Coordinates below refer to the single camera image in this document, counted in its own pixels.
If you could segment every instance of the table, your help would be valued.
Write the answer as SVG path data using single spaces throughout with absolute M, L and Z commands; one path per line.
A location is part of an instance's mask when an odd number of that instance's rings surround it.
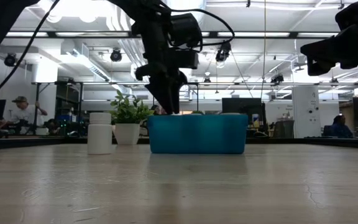
M 358 223 L 358 149 L 246 145 L 244 155 L 0 150 L 0 223 Z

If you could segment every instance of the pillar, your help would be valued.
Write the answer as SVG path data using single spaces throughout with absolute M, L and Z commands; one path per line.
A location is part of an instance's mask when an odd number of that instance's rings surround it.
M 58 65 L 45 58 L 39 63 L 33 64 L 32 74 L 33 82 L 55 82 L 57 81 Z M 48 112 L 48 116 L 44 117 L 44 121 L 55 118 L 56 90 L 56 85 L 49 85 L 40 93 L 39 102 L 41 108 Z
M 318 87 L 294 86 L 292 95 L 295 138 L 321 137 Z

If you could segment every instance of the green leaves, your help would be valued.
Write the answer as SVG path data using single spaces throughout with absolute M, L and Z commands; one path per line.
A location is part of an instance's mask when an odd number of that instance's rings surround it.
M 134 95 L 124 96 L 119 90 L 117 91 L 116 100 L 110 104 L 114 111 L 111 111 L 115 123 L 139 124 L 153 114 L 149 107 L 143 104 L 143 101 Z
M 204 115 L 204 112 L 202 112 L 202 111 L 193 111 L 192 113 L 193 114 L 202 114 L 202 115 Z

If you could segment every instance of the blue plastic bin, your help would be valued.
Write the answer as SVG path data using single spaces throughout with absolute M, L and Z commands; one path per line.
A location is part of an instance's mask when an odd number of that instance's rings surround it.
M 151 116 L 147 124 L 152 153 L 242 154 L 248 116 Z

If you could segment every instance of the potted plant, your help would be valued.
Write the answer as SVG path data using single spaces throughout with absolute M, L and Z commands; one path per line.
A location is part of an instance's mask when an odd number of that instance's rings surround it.
M 193 111 L 191 114 L 204 115 L 202 111 Z
M 114 135 L 120 145 L 134 145 L 139 140 L 140 122 L 153 114 L 143 101 L 134 95 L 124 96 L 117 90 L 116 100 L 111 102 L 114 111 L 111 112 L 116 124 Z

